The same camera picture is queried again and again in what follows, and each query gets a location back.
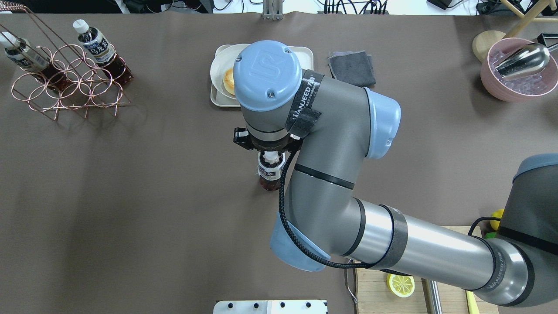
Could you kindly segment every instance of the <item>bread bun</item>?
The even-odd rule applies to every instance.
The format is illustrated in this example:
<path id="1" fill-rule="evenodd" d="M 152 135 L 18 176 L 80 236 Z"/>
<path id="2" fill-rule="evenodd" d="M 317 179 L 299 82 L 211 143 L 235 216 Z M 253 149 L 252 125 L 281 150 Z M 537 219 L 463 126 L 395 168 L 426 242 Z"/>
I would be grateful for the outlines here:
<path id="1" fill-rule="evenodd" d="M 233 68 L 228 69 L 223 76 L 223 84 L 227 92 L 234 95 L 234 78 L 233 78 Z"/>

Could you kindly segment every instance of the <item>brown table surface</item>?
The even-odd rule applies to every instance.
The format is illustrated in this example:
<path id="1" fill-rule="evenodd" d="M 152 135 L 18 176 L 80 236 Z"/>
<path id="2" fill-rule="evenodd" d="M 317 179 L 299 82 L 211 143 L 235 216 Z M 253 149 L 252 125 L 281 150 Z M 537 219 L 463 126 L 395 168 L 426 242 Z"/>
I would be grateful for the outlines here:
<path id="1" fill-rule="evenodd" d="M 515 18 L 235 15 L 42 15 L 75 42 L 99 27 L 127 60 L 133 106 L 118 118 L 62 112 L 58 123 L 12 99 L 21 71 L 0 58 L 0 312 L 212 313 L 217 300 L 318 298 L 353 313 L 343 272 L 306 273 L 268 248 L 277 193 L 257 184 L 256 156 L 232 143 L 239 110 L 209 100 L 222 44 L 306 46 L 317 71 L 333 51 L 374 56 L 374 91 L 399 101 L 389 153 L 367 160 L 356 197 L 440 225 L 502 208 L 520 162 L 556 151 L 558 94 L 504 103 L 483 88 L 473 37 Z M 0 23 L 48 45 L 23 15 Z M 532 23 L 521 33 L 556 32 Z M 551 302 L 501 313 L 550 313 Z"/>

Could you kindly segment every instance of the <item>ice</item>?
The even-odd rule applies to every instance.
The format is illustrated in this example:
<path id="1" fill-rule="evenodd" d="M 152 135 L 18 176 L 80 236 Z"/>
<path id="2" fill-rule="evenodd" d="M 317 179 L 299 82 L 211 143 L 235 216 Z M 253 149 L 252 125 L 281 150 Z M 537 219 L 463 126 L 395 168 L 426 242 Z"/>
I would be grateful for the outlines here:
<path id="1" fill-rule="evenodd" d="M 541 73 L 533 74 L 528 77 L 514 79 L 514 80 L 506 80 L 504 79 L 495 69 L 494 64 L 497 63 L 501 58 L 505 57 L 506 55 L 499 51 L 495 50 L 488 56 L 490 70 L 496 78 L 500 81 L 500 83 L 504 84 L 507 88 L 514 90 L 515 92 L 522 93 L 525 95 L 539 95 L 543 94 L 547 90 L 547 85 L 545 82 L 542 81 Z"/>

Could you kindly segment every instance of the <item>metal scoop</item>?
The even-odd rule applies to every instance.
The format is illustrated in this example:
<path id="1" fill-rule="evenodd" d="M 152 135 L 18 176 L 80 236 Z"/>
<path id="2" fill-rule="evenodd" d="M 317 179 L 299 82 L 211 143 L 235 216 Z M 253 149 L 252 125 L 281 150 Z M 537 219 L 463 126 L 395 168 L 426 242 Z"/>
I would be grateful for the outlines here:
<path id="1" fill-rule="evenodd" d="M 527 44 L 495 65 L 506 80 L 524 78 L 543 71 L 550 61 L 550 50 L 541 44 Z"/>

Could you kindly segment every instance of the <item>dark brown liquid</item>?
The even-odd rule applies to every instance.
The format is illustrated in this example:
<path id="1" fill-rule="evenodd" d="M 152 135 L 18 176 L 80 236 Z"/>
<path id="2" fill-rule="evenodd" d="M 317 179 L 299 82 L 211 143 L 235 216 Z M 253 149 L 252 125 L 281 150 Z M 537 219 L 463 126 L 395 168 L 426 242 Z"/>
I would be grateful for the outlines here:
<path id="1" fill-rule="evenodd" d="M 262 188 L 271 192 L 277 191 L 279 189 L 279 181 L 280 180 L 269 181 L 262 176 L 259 177 L 259 184 L 262 186 Z"/>
<path id="2" fill-rule="evenodd" d="M 134 78 L 132 72 L 130 72 L 130 69 L 128 69 L 126 63 L 124 63 L 124 60 L 122 60 L 118 54 L 114 54 L 112 61 L 105 64 L 99 64 L 99 66 L 109 71 L 112 79 L 122 87 Z"/>
<path id="3" fill-rule="evenodd" d="M 68 79 L 66 74 L 56 69 L 52 64 L 49 64 L 43 71 L 41 71 L 41 74 L 44 75 L 49 82 L 49 85 L 47 87 L 53 91 L 63 92 L 64 89 L 66 89 L 71 84 L 71 81 Z M 33 76 L 40 83 L 45 83 L 42 76 L 38 74 L 35 74 Z"/>

